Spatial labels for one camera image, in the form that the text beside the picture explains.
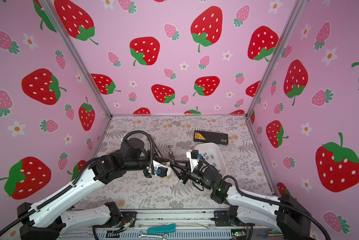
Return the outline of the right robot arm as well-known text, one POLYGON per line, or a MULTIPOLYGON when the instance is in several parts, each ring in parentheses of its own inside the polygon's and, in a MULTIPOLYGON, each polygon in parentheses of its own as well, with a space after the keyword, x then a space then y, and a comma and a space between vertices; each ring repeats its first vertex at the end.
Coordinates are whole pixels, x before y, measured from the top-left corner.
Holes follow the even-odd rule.
POLYGON ((211 190, 211 199, 235 209, 233 216, 245 224, 273 228, 287 240, 310 240, 311 225, 325 239, 326 229, 292 196, 270 197, 240 189, 238 181, 227 174, 222 154, 215 149, 189 150, 184 161, 173 160, 171 169, 184 184, 191 181, 211 190))

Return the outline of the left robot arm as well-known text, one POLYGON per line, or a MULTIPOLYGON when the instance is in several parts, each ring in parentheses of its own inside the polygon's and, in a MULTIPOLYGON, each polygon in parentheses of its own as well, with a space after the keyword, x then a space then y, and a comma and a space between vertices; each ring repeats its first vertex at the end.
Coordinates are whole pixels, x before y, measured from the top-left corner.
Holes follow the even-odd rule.
POLYGON ((60 235, 87 226, 111 227, 122 219, 115 203, 98 210, 71 213, 81 199, 121 178, 128 171, 142 171, 146 178, 170 175, 169 159, 161 157, 151 135, 132 131, 122 139, 119 150, 87 161, 72 181, 37 203, 17 208, 18 218, 0 231, 0 237, 18 224, 22 240, 56 240, 60 235))

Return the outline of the silver wrench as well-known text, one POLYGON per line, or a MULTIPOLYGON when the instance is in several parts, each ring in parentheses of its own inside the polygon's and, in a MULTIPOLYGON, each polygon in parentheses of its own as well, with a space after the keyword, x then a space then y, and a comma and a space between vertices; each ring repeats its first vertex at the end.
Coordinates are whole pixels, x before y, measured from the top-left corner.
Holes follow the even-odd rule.
POLYGON ((141 238, 155 238, 155 239, 160 239, 160 240, 167 240, 168 238, 168 234, 148 234, 148 233, 144 233, 144 232, 139 232, 138 236, 139 239, 141 238))

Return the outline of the white plastic tray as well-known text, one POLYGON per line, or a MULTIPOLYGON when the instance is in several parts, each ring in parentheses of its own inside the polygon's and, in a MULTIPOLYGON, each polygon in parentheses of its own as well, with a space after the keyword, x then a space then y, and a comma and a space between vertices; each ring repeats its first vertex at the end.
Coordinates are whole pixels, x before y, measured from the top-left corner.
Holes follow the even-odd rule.
POLYGON ((195 150, 198 150, 203 158, 211 165, 213 165, 222 177, 226 176, 228 171, 223 159, 220 148, 217 144, 214 143, 203 143, 195 147, 195 150))

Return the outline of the teal handled tool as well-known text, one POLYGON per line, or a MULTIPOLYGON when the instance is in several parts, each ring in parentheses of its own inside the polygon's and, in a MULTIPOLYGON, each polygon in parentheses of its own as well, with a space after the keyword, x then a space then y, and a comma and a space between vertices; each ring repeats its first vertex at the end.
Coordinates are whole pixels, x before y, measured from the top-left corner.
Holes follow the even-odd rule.
POLYGON ((151 227, 146 230, 148 234, 169 234, 176 231, 176 224, 162 225, 158 227, 151 227))

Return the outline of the black staple box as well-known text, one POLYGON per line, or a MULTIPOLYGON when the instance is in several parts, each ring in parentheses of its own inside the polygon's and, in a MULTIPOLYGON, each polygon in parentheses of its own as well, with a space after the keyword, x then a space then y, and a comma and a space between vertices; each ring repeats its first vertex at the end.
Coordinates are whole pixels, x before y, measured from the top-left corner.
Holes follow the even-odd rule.
POLYGON ((224 145, 224 146, 227 146, 229 144, 228 134, 199 131, 199 130, 194 131, 193 140, 194 142, 214 143, 217 145, 224 145))

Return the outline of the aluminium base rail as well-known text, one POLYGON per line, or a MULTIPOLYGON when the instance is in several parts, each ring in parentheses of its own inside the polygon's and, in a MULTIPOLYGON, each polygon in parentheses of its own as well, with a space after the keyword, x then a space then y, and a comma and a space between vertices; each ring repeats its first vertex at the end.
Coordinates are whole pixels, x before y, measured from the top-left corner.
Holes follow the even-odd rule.
POLYGON ((174 209, 174 210, 123 210, 125 219, 134 219, 133 226, 117 234, 118 228, 95 228, 99 240, 138 240, 138 234, 147 234, 148 229, 174 224, 168 232, 168 240, 244 240, 252 233, 253 240, 262 240, 261 235, 269 227, 240 224, 229 225, 228 209, 174 209))

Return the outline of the black stapler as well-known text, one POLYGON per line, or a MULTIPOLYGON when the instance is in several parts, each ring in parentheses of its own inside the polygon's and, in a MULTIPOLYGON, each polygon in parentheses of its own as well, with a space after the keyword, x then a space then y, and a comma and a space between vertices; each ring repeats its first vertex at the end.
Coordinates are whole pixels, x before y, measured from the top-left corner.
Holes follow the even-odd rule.
POLYGON ((165 157, 161 151, 159 150, 158 146, 156 145, 156 143, 153 141, 152 142, 152 147, 153 150, 149 153, 149 159, 152 157, 152 159, 160 164, 175 164, 177 162, 177 160, 171 160, 169 155, 168 157, 165 157))

